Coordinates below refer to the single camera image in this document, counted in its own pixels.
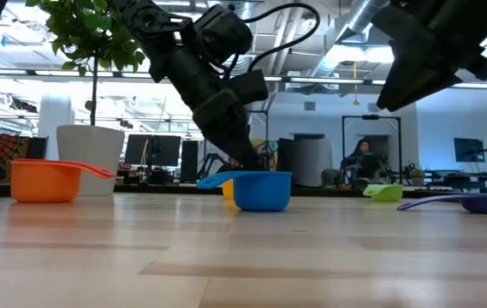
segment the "table surface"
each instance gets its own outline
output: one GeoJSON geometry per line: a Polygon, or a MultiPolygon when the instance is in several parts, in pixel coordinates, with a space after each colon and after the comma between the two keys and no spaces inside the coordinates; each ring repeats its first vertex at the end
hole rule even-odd
{"type": "Polygon", "coordinates": [[[0,307],[487,307],[487,216],[365,198],[0,198],[0,307]]]}

